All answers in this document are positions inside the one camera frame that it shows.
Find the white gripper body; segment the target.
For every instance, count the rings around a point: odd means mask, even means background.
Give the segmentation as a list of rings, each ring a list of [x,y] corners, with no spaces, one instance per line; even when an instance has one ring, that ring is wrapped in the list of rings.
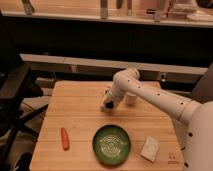
[[[108,86],[104,92],[103,98],[101,100],[100,110],[102,112],[114,112],[118,107],[119,103],[111,95],[111,87]]]

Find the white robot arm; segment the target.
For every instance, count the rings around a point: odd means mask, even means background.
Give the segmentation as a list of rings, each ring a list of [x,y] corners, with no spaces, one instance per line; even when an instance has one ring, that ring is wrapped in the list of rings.
[[[213,171],[213,101],[200,103],[144,84],[139,77],[140,73],[135,68],[116,72],[100,109],[114,111],[127,93],[146,100],[188,127],[183,170]]]

